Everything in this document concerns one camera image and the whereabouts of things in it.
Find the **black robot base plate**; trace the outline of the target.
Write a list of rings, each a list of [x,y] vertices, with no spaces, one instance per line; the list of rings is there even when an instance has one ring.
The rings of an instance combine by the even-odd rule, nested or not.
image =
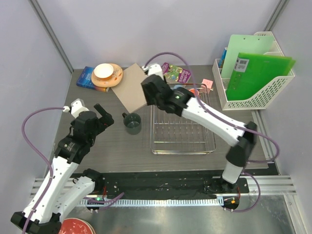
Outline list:
[[[240,177],[231,186],[221,180],[221,174],[220,170],[102,173],[103,184],[97,185],[91,194],[114,198],[124,193],[123,199],[184,200],[249,193],[246,178]]]

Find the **orange white bowl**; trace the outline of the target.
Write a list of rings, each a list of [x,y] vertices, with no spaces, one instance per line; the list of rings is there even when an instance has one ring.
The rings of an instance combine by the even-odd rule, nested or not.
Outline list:
[[[108,79],[113,75],[114,68],[109,63],[102,63],[95,67],[94,74],[97,78]]]

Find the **orange cup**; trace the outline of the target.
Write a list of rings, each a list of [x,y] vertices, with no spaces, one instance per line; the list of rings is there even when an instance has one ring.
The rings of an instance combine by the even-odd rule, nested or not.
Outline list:
[[[199,95],[199,91],[197,89],[189,89],[189,91],[193,93],[195,96]]]

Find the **grey mug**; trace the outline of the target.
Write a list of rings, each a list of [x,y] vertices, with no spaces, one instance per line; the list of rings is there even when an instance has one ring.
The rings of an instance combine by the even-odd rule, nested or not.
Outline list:
[[[131,135],[137,135],[141,131],[141,117],[136,113],[122,114],[123,124],[126,132]]]

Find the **beige bird plate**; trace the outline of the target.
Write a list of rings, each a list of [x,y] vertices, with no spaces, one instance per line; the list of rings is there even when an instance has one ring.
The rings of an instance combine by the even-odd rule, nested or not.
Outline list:
[[[91,80],[95,86],[103,87],[103,88],[110,88],[110,87],[114,87],[118,85],[121,82],[122,77],[123,77],[122,68],[117,64],[114,64],[114,63],[110,63],[110,64],[113,66],[114,72],[113,72],[113,75],[108,79],[97,78],[94,74],[94,71],[92,72]]]

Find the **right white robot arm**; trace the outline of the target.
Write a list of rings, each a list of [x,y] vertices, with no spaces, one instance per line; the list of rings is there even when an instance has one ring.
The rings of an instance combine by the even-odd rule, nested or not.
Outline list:
[[[226,166],[220,179],[220,187],[230,193],[238,186],[238,179],[256,144],[257,125],[245,124],[220,113],[189,90],[172,89],[158,75],[148,76],[141,87],[147,105],[155,105],[169,114],[189,119],[212,131],[226,141],[230,149],[226,154]]]

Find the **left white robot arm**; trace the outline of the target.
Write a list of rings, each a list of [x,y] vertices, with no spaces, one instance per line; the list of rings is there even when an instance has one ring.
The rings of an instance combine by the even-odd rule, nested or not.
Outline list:
[[[74,120],[69,134],[59,141],[52,161],[44,158],[48,173],[36,195],[21,212],[13,213],[11,222],[24,234],[57,234],[65,217],[88,194],[100,194],[105,186],[101,173],[87,169],[76,184],[61,195],[65,184],[83,158],[90,152],[96,137],[114,124],[113,117],[100,104],[94,108],[101,117],[85,107],[82,100],[61,108]]]

